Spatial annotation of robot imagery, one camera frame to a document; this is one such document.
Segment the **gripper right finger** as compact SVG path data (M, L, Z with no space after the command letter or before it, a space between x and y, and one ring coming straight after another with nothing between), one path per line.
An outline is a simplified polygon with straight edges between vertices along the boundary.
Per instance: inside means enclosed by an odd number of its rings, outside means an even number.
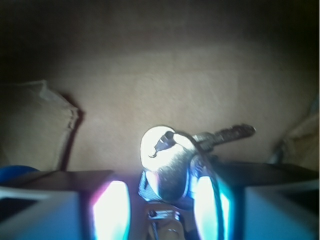
M221 207L209 171L197 181L194 215L198 237L217 240L317 240L319 173L293 164L215 163Z

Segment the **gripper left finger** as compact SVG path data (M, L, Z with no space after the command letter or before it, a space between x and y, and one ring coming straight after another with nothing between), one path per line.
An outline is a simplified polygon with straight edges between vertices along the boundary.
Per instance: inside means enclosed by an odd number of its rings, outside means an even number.
M0 184L3 240L126 240L127 184L111 170L34 171Z

